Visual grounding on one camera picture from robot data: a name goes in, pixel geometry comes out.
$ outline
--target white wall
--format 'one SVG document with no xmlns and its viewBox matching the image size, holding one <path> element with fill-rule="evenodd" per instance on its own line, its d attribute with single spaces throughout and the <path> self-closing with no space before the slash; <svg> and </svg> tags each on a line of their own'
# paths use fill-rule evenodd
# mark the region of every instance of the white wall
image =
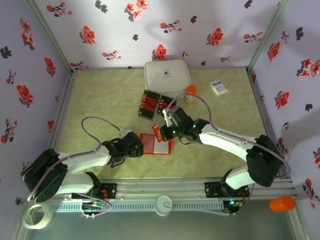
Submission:
<svg viewBox="0 0 320 240">
<path fill-rule="evenodd" d="M 253 85 L 263 95 L 260 105 L 268 112 L 268 124 L 273 128 L 276 142 L 282 138 L 289 152 L 284 155 L 292 168 L 291 178 L 315 240 L 320 236 L 320 72 L 315 70 L 320 64 L 319 7 L 317 0 L 292 1 L 254 68 Z M 303 36 L 299 39 L 300 27 Z M 282 39 L 283 31 L 289 35 L 287 40 Z M 277 43 L 276 56 L 270 61 L 268 52 Z M 307 59 L 311 61 L 309 66 L 302 67 Z M 300 75 L 301 69 L 306 71 L 307 78 Z M 275 98 L 280 91 L 286 92 L 288 98 L 283 98 L 282 105 L 278 100 L 277 108 Z"/>
<path fill-rule="evenodd" d="M 25 29 L 21 18 L 28 22 Z M 0 55 L 0 239 L 6 240 L 26 195 L 21 172 L 47 147 L 48 123 L 55 118 L 67 70 L 23 1 L 2 1 L 0 21 L 0 48 L 11 51 L 7 58 Z"/>
<path fill-rule="evenodd" d="M 142 67 L 153 60 L 153 51 L 159 45 L 166 49 L 165 59 L 184 59 L 189 67 L 246 67 L 279 2 L 253 1 L 246 8 L 246 0 L 153 0 L 143 9 L 134 0 L 130 3 L 142 16 L 130 21 L 130 12 L 125 12 L 127 0 L 101 0 L 98 7 L 106 5 L 105 13 L 94 0 L 66 0 L 64 4 L 59 0 L 35 1 L 68 62 L 83 62 L 83 68 Z M 174 24 L 176 30 L 165 33 L 162 23 Z M 80 37 L 84 26 L 90 28 L 92 37 L 88 41 Z M 211 41 L 207 45 L 208 36 L 218 28 L 223 33 L 218 45 L 211 45 Z M 138 35 L 137 40 L 133 40 L 134 35 Z M 245 35 L 256 36 L 244 38 Z M 103 53 L 117 58 L 107 60 Z"/>
</svg>

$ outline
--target orange cap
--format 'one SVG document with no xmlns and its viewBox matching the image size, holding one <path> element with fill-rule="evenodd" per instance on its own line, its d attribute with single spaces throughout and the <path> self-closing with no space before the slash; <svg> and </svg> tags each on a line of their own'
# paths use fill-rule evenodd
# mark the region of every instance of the orange cap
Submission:
<svg viewBox="0 0 320 240">
<path fill-rule="evenodd" d="M 196 91 L 197 91 L 197 88 L 193 85 L 189 85 L 187 88 L 186 88 L 186 92 L 188 94 L 196 94 Z"/>
<path fill-rule="evenodd" d="M 295 200 L 290 196 L 282 196 L 269 202 L 272 211 L 279 213 L 292 210 L 296 207 Z"/>
</svg>

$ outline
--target white tape roll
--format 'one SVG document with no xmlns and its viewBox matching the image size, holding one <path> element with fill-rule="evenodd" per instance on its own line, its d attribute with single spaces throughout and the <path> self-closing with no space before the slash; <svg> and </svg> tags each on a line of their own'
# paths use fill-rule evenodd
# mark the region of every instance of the white tape roll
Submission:
<svg viewBox="0 0 320 240">
<path fill-rule="evenodd" d="M 39 208 L 39 207 L 43 208 L 44 214 L 43 214 L 43 218 L 38 223 L 35 224 L 33 222 L 33 216 L 36 212 L 36 208 Z M 27 229 L 43 229 L 45 226 L 47 226 L 50 223 L 53 215 L 54 215 L 54 210 L 51 206 L 49 206 L 46 203 L 36 203 L 32 205 L 28 211 L 26 211 L 26 214 L 22 219 L 23 225 Z"/>
</svg>

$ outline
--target marbled surface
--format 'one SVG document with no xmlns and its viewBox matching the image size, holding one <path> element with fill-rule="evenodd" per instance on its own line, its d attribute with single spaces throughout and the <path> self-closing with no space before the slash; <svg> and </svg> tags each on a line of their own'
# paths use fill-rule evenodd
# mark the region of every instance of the marbled surface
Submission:
<svg viewBox="0 0 320 240">
<path fill-rule="evenodd" d="M 204 98 L 212 111 L 214 124 L 220 128 L 249 137 L 265 134 L 258 107 L 244 68 L 189 69 L 191 82 L 197 94 Z M 228 89 L 217 96 L 209 82 L 220 79 Z M 122 129 L 152 134 L 152 125 L 165 124 L 155 114 L 153 121 L 138 116 L 145 89 L 143 69 L 79 71 L 68 107 L 58 151 L 76 152 L 95 147 L 95 140 L 81 129 L 81 120 L 87 116 L 105 118 Z M 194 120 L 208 119 L 202 102 L 187 104 L 181 98 L 178 104 Z M 98 119 L 88 119 L 84 126 L 102 142 L 118 137 L 115 128 Z M 143 155 L 127 158 L 115 168 L 99 166 L 87 169 L 100 179 L 119 178 L 173 178 L 222 177 L 229 169 L 242 167 L 245 162 L 219 148 L 174 140 L 171 155 Z"/>
</svg>

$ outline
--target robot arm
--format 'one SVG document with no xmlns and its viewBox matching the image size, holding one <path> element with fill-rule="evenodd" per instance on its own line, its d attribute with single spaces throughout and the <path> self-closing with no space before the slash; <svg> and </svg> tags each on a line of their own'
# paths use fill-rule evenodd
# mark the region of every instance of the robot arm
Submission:
<svg viewBox="0 0 320 240">
<path fill-rule="evenodd" d="M 221 191 L 226 194 L 253 183 L 270 187 L 284 164 L 269 152 L 253 144 L 257 143 L 279 155 L 275 145 L 265 135 L 253 138 L 237 135 L 223 129 L 217 130 L 206 120 L 197 119 L 193 121 L 178 106 L 164 109 L 163 114 L 167 124 L 156 132 L 162 140 L 167 141 L 176 137 L 186 138 L 190 142 L 223 149 L 247 163 L 246 166 L 231 169 L 224 175 L 220 186 Z"/>
<path fill-rule="evenodd" d="M 140 138 L 132 131 L 122 139 L 116 138 L 103 142 L 98 150 L 92 148 L 76 153 L 58 154 L 54 149 L 48 149 L 23 172 L 22 179 L 32 192 L 45 175 L 33 195 L 37 203 L 44 202 L 54 195 L 67 193 L 81 193 L 104 198 L 101 194 L 101 183 L 92 172 L 74 173 L 107 164 L 113 167 L 115 164 L 121 164 L 126 156 L 141 157 L 143 152 Z M 46 173 L 48 168 L 54 164 L 56 164 L 54 168 Z"/>
</svg>

